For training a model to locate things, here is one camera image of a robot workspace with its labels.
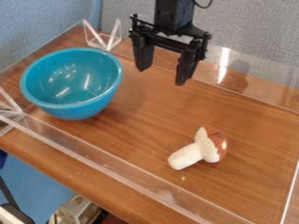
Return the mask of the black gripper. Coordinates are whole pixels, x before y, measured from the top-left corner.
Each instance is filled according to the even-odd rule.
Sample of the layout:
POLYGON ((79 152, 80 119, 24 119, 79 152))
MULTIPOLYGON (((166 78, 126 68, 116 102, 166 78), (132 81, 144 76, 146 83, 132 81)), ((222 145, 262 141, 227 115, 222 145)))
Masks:
POLYGON ((211 40, 211 34, 192 23, 196 7, 208 9, 211 2, 203 6, 196 0, 155 0, 152 22, 138 13, 130 17, 136 68, 143 72, 151 67, 156 46, 180 53, 175 78, 178 86, 192 77, 199 61, 206 58, 211 40))

